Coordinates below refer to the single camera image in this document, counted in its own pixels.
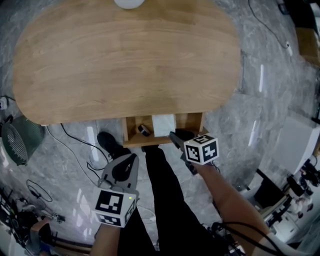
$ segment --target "wooden shelf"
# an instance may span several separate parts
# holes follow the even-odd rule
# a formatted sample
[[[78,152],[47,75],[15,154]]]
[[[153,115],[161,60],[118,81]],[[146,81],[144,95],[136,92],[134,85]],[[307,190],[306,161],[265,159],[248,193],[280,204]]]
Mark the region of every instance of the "wooden shelf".
[[[184,113],[175,114],[177,129],[186,129],[196,133],[202,132],[205,113]],[[148,128],[151,135],[146,137],[142,135],[138,127],[144,125]],[[159,144],[171,143],[169,137],[155,137],[154,127],[151,115],[126,117],[122,119],[122,129],[125,148],[143,147]]]

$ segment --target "person's arm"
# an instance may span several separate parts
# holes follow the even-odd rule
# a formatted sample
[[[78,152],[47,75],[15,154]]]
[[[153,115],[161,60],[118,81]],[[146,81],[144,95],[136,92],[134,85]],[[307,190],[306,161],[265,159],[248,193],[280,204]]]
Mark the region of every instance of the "person's arm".
[[[117,256],[120,228],[102,224],[91,249],[91,256]]]
[[[193,165],[204,179],[224,222],[241,222],[256,227],[265,235],[270,233],[258,211],[233,186],[227,183],[213,166],[195,163]],[[229,226],[258,243],[263,238],[261,234],[249,227],[237,224]],[[253,254],[255,249],[253,244],[236,235],[232,236],[240,243],[247,255]]]

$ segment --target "oval wooden tabletop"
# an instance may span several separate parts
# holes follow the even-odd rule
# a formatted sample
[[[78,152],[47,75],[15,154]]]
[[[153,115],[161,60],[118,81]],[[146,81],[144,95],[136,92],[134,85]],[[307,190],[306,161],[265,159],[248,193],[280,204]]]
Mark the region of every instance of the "oval wooden tabletop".
[[[235,27],[209,0],[66,0],[23,31],[13,92],[42,125],[196,113],[231,97],[240,67]]]

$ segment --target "person's leg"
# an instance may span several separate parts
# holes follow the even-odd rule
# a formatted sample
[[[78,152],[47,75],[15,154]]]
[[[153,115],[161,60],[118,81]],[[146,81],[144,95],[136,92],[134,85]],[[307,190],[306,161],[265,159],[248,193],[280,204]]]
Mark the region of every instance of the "person's leg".
[[[118,245],[118,255],[148,255],[155,254],[155,248],[146,231],[138,209],[135,209],[125,228],[121,229]]]
[[[144,151],[154,195],[160,251],[167,254],[213,250],[215,240],[185,203],[179,181],[164,152],[157,146],[144,147]]]

